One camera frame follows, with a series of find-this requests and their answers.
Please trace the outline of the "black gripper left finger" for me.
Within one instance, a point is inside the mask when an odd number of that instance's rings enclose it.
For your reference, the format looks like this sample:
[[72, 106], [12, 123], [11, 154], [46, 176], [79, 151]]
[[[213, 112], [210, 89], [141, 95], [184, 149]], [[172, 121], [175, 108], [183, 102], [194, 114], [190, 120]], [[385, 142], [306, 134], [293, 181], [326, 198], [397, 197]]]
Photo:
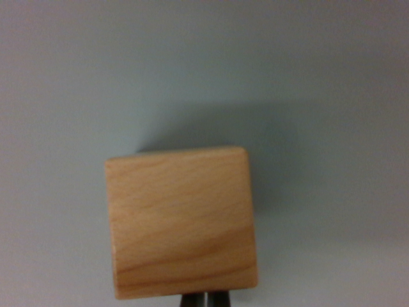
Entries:
[[204, 307], [205, 293], [183, 294], [181, 296], [180, 307]]

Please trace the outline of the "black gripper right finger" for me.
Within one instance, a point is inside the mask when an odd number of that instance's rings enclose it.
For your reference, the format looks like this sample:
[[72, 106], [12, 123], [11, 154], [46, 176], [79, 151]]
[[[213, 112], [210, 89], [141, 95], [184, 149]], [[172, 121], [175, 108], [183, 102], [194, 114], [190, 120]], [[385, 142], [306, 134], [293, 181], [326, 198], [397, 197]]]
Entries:
[[231, 307], [229, 291], [207, 293], [207, 307]]

